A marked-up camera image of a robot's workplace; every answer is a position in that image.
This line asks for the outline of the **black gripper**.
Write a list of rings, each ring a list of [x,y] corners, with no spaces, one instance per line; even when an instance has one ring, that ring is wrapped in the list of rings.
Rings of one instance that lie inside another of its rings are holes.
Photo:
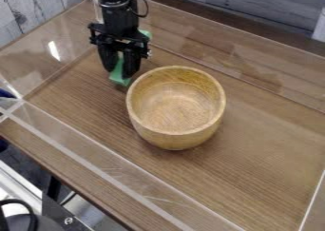
[[[99,57],[107,72],[118,62],[123,51],[122,78],[131,78],[139,70],[140,58],[148,57],[150,36],[138,29],[138,19],[147,14],[138,13],[138,2],[99,2],[102,21],[89,23],[89,42],[98,46]]]

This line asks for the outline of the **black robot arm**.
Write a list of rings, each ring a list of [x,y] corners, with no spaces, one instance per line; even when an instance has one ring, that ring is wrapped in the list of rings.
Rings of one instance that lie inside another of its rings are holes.
[[[116,81],[126,82],[148,57],[150,36],[138,28],[138,0],[99,0],[103,22],[89,23],[89,42],[98,47],[102,65]]]

